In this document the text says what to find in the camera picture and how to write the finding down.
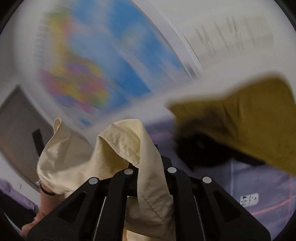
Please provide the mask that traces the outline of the person's left hand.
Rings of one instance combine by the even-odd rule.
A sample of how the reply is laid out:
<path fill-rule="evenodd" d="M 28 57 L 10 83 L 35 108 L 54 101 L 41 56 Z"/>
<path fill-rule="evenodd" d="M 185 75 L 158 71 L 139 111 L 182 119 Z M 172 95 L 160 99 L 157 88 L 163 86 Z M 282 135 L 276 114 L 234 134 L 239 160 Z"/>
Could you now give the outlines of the person's left hand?
<path fill-rule="evenodd" d="M 44 184 L 40 183 L 41 196 L 40 196 L 40 206 L 37 215 L 34 220 L 22 227 L 21 236 L 27 239 L 29 231 L 39 223 L 46 215 L 48 215 L 52 210 L 54 210 L 61 202 L 64 201 L 64 194 L 56 194 Z"/>

